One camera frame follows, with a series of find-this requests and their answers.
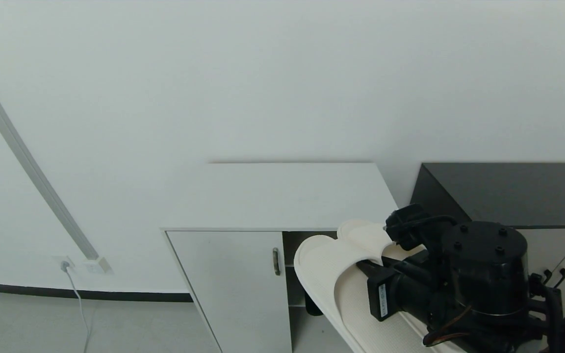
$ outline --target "cabinet top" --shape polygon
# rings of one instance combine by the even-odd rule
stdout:
[[[397,206],[374,163],[220,163],[181,185],[163,230],[336,230]]]

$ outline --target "slipper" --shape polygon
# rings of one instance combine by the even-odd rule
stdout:
[[[355,264],[381,255],[404,259],[414,254],[396,246],[383,225],[363,220],[342,224],[337,239],[314,235],[294,257],[298,280],[354,353],[463,353],[451,342],[424,347],[426,325],[405,312],[379,322],[370,314],[367,277]]]

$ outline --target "wall trim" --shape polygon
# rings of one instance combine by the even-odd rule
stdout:
[[[73,290],[56,288],[10,286],[0,284],[0,293],[34,295],[36,297],[70,298],[77,299]],[[189,293],[146,293],[146,292],[123,292],[123,291],[90,291],[79,290],[80,297],[88,300],[117,300],[128,302],[170,302],[170,303],[193,303]]]

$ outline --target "cabinet handle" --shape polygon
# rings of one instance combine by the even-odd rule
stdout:
[[[281,268],[280,265],[278,264],[278,248],[274,248],[274,250],[272,250],[272,259],[274,260],[274,273],[277,276],[281,275]]]

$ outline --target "electrical socket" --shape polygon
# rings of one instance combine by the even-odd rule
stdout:
[[[106,261],[104,257],[99,257],[97,260],[86,260],[82,263],[86,266],[89,273],[99,273],[100,275],[104,275],[110,271],[108,261]]]
[[[52,255],[51,258],[54,260],[54,262],[56,262],[58,264],[58,268],[60,268],[60,264],[63,261],[67,261],[69,263],[70,268],[75,267],[74,262],[71,261],[71,259],[67,255]]]

